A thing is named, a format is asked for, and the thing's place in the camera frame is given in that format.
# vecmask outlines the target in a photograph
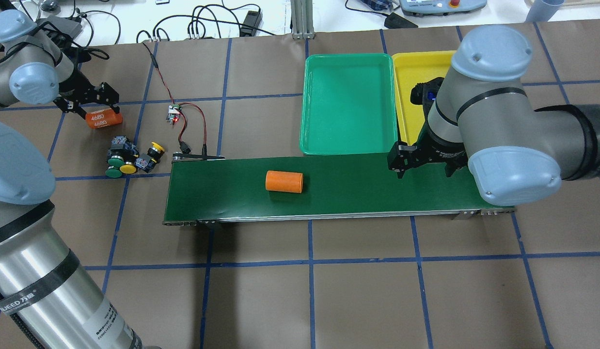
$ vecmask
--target gray cylinder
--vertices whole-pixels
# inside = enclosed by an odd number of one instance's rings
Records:
[[[20,206],[0,203],[0,212],[10,208],[21,214]],[[53,212],[47,201],[0,227],[0,293],[6,299],[18,294],[10,299],[13,302],[0,303],[1,310],[16,311],[49,349],[142,349],[140,338],[77,259],[65,281],[39,282],[50,280],[49,274],[60,274],[57,271],[70,260],[69,248],[50,225]],[[9,230],[21,227],[10,234]]]

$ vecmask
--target brand label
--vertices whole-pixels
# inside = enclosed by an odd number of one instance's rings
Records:
[[[110,349],[124,331],[125,325],[126,322],[105,297],[82,327],[101,349]]]

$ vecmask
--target metal bracket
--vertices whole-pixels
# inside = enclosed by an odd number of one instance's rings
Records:
[[[499,214],[511,213],[515,212],[514,208],[496,208],[496,209],[482,209],[482,210],[463,210],[460,211],[455,217],[453,217],[453,221],[463,221],[466,219],[470,219],[474,216],[498,216]]]
[[[314,38],[313,0],[291,0],[291,37]]]

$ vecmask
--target power adapter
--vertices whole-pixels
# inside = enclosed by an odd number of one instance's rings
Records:
[[[257,33],[257,29],[262,24],[261,11],[249,11],[244,18],[244,23],[240,28],[240,37],[253,37]]]
[[[418,28],[418,26],[409,20],[401,17],[396,13],[391,13],[384,20],[384,26],[388,29],[397,29],[397,28]]]

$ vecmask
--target cable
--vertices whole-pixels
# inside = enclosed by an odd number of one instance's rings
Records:
[[[89,45],[91,45],[91,42],[92,42],[92,41],[93,41],[93,39],[94,39],[94,34],[95,34],[95,31],[94,31],[94,26],[91,24],[91,21],[89,20],[89,18],[87,18],[87,16],[82,16],[81,18],[83,18],[84,20],[86,20],[86,21],[87,21],[87,23],[89,23],[89,27],[91,27],[91,35],[90,35],[90,37],[89,37],[89,41],[88,41],[88,42],[87,42],[87,44],[85,45],[85,47],[89,47]]]
[[[25,11],[25,13],[27,14],[27,16],[29,16],[29,18],[30,18],[31,20],[33,20],[33,19],[32,19],[32,16],[31,16],[31,14],[30,14],[30,13],[28,13],[28,11],[27,11],[27,8],[26,8],[26,7],[25,7],[25,5],[22,3],[22,0],[18,0],[18,2],[20,3],[20,6],[21,6],[21,7],[22,7],[22,9]]]
[[[94,47],[84,47],[79,45],[77,42],[75,42],[72,38],[69,37],[69,35],[62,33],[61,31],[55,31],[53,29],[48,29],[48,28],[43,28],[44,31],[47,32],[51,32],[51,33],[58,33],[59,35],[63,36],[64,38],[67,39],[67,41],[69,41],[71,44],[76,45],[77,47],[77,51],[78,52],[85,52],[85,53],[89,53],[90,55],[100,58],[101,60],[109,60],[110,59],[110,55],[108,55],[108,53],[106,53],[104,50],[99,49],[99,48],[94,48]]]
[[[8,60],[11,56],[15,55],[16,53],[18,53],[19,51],[21,51],[21,49],[25,48],[25,46],[30,45],[28,42],[20,42],[19,44],[16,44],[14,47],[12,47],[9,52],[5,53],[5,56],[3,56],[3,58],[0,59],[0,64],[6,60]]]
[[[0,293],[0,301],[2,301],[4,299],[5,299],[5,297]],[[36,349],[45,349],[44,345],[41,342],[39,342],[39,340],[35,337],[35,335],[28,328],[27,324],[22,320],[22,318],[17,313],[12,314],[9,317],[12,318],[14,323],[16,323],[18,328],[25,334],[25,336],[27,336],[27,339],[31,341],[31,343],[33,344],[33,346],[35,346]]]
[[[196,11],[196,9],[197,9],[197,8],[199,8],[199,7],[202,7],[202,8],[199,10],[199,13],[198,13],[198,14],[196,14],[196,18],[197,18],[197,20],[198,20],[198,19],[201,17],[201,13],[202,13],[202,11],[203,11],[204,9],[207,9],[207,10],[208,10],[208,11],[209,11],[209,12],[212,14],[212,16],[214,17],[214,20],[216,21],[216,27],[218,27],[218,37],[219,37],[219,38],[222,38],[222,35],[221,35],[221,29],[220,29],[220,25],[218,24],[218,18],[216,18],[216,15],[214,15],[214,12],[213,12],[213,11],[210,9],[210,7],[220,7],[220,8],[222,8],[222,9],[225,9],[225,10],[227,10],[229,13],[231,13],[231,15],[233,16],[233,18],[235,18],[235,19],[236,19],[238,36],[240,35],[239,33],[240,33],[240,31],[242,30],[242,26],[240,25],[240,20],[238,19],[238,17],[236,16],[236,14],[234,14],[234,13],[233,13],[233,11],[231,11],[230,9],[227,9],[227,7],[225,7],[225,6],[222,6],[222,5],[218,5],[218,4],[209,4],[209,5],[204,5],[204,6],[196,6],[196,7],[195,7],[195,8],[192,10],[192,16],[194,16],[194,12],[195,12],[195,11]]]
[[[69,18],[70,19],[74,18],[75,14],[76,14],[76,0],[74,0],[74,9],[72,10],[72,14],[70,14]]]
[[[203,22],[201,22],[200,20],[192,20],[187,27],[188,30],[188,35],[192,35],[194,38],[197,38],[197,34],[199,32],[199,28],[197,27],[196,29],[196,33],[194,32],[194,26],[193,24],[196,23],[196,25],[198,26],[199,24],[201,24],[201,26],[203,26],[203,34],[199,35],[199,38],[204,38],[205,37],[205,33],[207,32],[207,30],[205,29],[205,24],[203,24]]]
[[[222,5],[223,5],[224,7],[227,7],[227,6],[225,6],[225,4],[224,4],[224,0],[221,0],[221,2],[222,2]],[[243,8],[243,7],[246,7],[246,6],[256,6],[256,7],[259,9],[259,11],[261,11],[261,7],[260,7],[259,5],[257,5],[257,4],[245,4],[245,5],[242,5],[242,6],[239,6],[239,7],[234,7],[234,8],[232,8],[232,9],[230,9],[230,10],[231,10],[231,11],[235,11],[235,10],[241,9],[241,8]]]
[[[85,11],[83,13],[84,14],[89,14],[89,13],[92,13],[92,14],[103,13],[103,14],[108,14],[108,15],[114,17],[117,20],[117,26],[119,27],[119,33],[117,34],[117,40],[114,41],[114,45],[116,45],[116,44],[119,43],[119,39],[121,38],[121,21],[119,20],[119,18],[117,18],[116,15],[114,15],[112,13],[109,13],[107,11],[101,11],[101,10],[91,10],[91,11]]]
[[[149,41],[153,41],[153,39],[152,39],[151,35],[149,35],[149,32],[148,32],[148,31],[140,31],[140,32],[138,32],[138,33],[136,34],[136,44],[138,44],[138,42],[139,42],[139,36],[140,36],[142,33],[145,33],[145,35],[147,35],[147,37],[149,38]]]
[[[37,16],[35,17],[35,19],[32,18],[31,14],[27,11],[27,7],[24,5],[23,0],[18,0],[18,2],[20,3],[20,7],[22,7],[22,10],[27,14],[27,16],[33,21],[35,22],[36,20],[38,20],[41,17],[41,9],[39,8],[39,3],[38,2],[34,2],[33,0],[28,0],[29,2],[32,2],[36,7],[37,7]]]
[[[179,105],[180,106],[192,106],[194,108],[197,108],[197,110],[201,114],[201,117],[203,117],[203,145],[207,144],[207,123],[205,122],[205,114],[203,113],[203,110],[201,110],[201,108],[199,108],[199,106],[197,106],[196,104],[191,103],[191,102],[181,102]]]
[[[388,17],[388,15],[387,15],[387,14],[385,14],[385,13],[378,13],[378,12],[375,12],[375,11],[365,11],[365,10],[360,10],[360,9],[352,9],[351,7],[348,7],[348,6],[347,6],[347,3],[348,3],[348,2],[349,2],[349,0],[345,0],[345,8],[346,8],[346,9],[349,9],[349,10],[352,10],[352,11],[356,11],[356,12],[359,12],[359,13],[372,13],[372,14],[380,14],[380,15],[382,15],[382,16],[384,16],[384,17]]]
[[[158,61],[156,60],[156,57],[152,53],[151,49],[149,49],[149,47],[145,44],[145,42],[143,42],[142,44],[147,49],[147,52],[149,52],[149,57],[151,57],[151,63],[154,65],[154,68],[158,72],[158,75],[160,75],[160,80],[162,80],[162,84],[164,85],[164,87],[167,89],[167,92],[169,93],[169,98],[171,100],[171,103],[175,104],[175,99],[173,98],[173,95],[171,95],[171,90],[169,89],[167,82],[164,81],[164,78],[162,77],[162,73],[160,73],[160,66],[158,65]]]
[[[205,7],[203,5],[196,6],[194,9],[192,9],[192,16],[194,16],[194,13],[196,12],[196,9],[201,9],[201,10],[199,10],[199,13],[196,16],[196,20],[197,21],[199,20],[199,16],[201,15],[201,12],[204,9],[207,9],[209,11],[209,13],[212,14],[212,17],[214,17],[215,20],[218,20],[218,18],[216,18],[216,14],[214,14],[214,11],[212,11],[211,9],[209,9],[209,7]],[[197,22],[197,25],[195,27],[196,27],[196,34],[195,35],[198,35],[198,33],[199,33],[198,22]],[[222,37],[221,27],[220,27],[220,24],[218,24],[218,22],[216,22],[216,29],[218,29],[218,37]]]
[[[156,24],[155,28],[158,28],[158,26],[160,26],[160,23],[164,22],[165,20],[170,19],[170,18],[176,18],[176,17],[196,18],[194,16],[190,16],[189,14],[174,14],[172,16],[168,16],[168,17],[165,17],[165,18],[161,19]],[[225,23],[225,24],[237,24],[237,23],[234,23],[234,22],[227,22],[226,20],[214,20],[214,19],[209,19],[209,18],[198,18],[198,20],[207,20],[208,22],[220,22],[220,23]],[[270,33],[269,31],[265,31],[264,29],[260,29],[260,28],[253,27],[253,26],[247,26],[246,24],[241,24],[241,26],[249,28],[249,29],[255,29],[256,31],[260,31],[260,32],[263,32],[263,33],[266,33],[266,34],[269,34],[269,35],[276,35],[274,33]]]
[[[171,41],[171,38],[169,38],[169,33],[167,33],[167,31],[165,31],[162,28],[158,28],[158,31],[156,31],[156,36],[158,37],[158,40],[162,40],[162,37],[160,36],[160,31],[163,31],[164,35],[167,36],[167,40]]]
[[[149,53],[151,62],[154,65],[154,68],[156,69],[156,71],[158,72],[158,75],[160,76],[160,81],[162,81],[164,88],[166,88],[167,92],[169,93],[169,98],[171,99],[171,103],[175,104],[175,99],[173,98],[173,94],[171,94],[171,90],[169,89],[167,82],[164,81],[164,78],[162,77],[162,73],[160,72],[160,65],[158,64],[158,60],[156,60],[156,57],[152,53],[151,49],[149,49],[149,47],[145,44],[145,42],[143,42],[142,44],[143,44],[143,46],[145,46],[145,48],[147,49],[147,52]],[[203,117],[203,150],[202,150],[202,153],[203,153],[203,155],[206,155],[207,154],[207,124],[205,121],[205,113],[203,113],[203,110],[201,108],[199,108],[199,106],[197,106],[196,104],[191,103],[191,102],[181,102],[178,105],[179,106],[192,106],[192,107],[196,108],[199,111],[199,113],[201,114],[201,117]],[[182,130],[180,131],[179,135],[177,136],[177,141],[180,144],[180,149],[182,149],[182,152],[185,149],[187,149],[187,152],[189,152],[189,146],[187,144],[185,144],[182,139],[183,133],[186,131],[186,128],[188,127],[188,119],[186,118],[185,114],[182,112],[181,108],[177,108],[175,110],[179,112],[179,114],[182,116],[183,121],[184,121]]]

